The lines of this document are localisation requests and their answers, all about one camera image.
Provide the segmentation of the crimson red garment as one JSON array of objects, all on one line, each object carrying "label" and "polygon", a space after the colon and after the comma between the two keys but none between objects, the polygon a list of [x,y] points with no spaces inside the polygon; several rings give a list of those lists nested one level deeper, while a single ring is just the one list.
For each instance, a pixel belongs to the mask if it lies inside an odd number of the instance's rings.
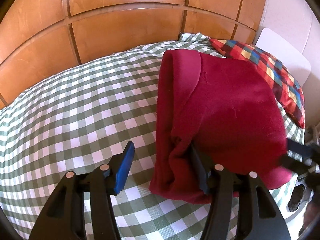
[{"label": "crimson red garment", "polygon": [[157,96],[156,163],[149,189],[191,204],[210,201],[187,156],[193,146],[227,170],[256,172],[269,190],[288,183],[283,118],[255,64],[189,49],[163,54]]}]

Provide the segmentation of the multicolour plaid pillow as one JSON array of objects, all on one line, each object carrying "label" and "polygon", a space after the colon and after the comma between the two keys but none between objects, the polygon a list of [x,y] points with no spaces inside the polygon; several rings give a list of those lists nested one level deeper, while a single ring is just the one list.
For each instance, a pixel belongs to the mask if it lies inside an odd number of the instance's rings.
[{"label": "multicolour plaid pillow", "polygon": [[226,58],[255,64],[258,73],[271,87],[287,116],[297,126],[305,128],[305,101],[302,87],[281,61],[255,45],[244,42],[211,38],[210,44]]}]

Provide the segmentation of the green white checkered bedspread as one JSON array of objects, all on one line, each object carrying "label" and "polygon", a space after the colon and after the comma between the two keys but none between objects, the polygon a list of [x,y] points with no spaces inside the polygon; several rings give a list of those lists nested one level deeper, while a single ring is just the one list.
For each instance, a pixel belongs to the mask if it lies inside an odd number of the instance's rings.
[{"label": "green white checkered bedspread", "polygon": [[111,198],[122,239],[200,238],[209,205],[149,191],[159,68],[169,49],[216,55],[208,36],[183,34],[61,72],[1,110],[1,208],[23,239],[67,171],[91,172],[128,141],[135,158],[125,189]]}]

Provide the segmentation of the white headboard panel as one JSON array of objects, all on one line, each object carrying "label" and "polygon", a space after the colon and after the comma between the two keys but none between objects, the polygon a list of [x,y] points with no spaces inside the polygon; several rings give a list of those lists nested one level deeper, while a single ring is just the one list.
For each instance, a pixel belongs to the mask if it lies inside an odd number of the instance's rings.
[{"label": "white headboard panel", "polygon": [[281,61],[292,76],[303,86],[311,73],[311,64],[293,45],[270,28],[264,28],[256,46]]}]

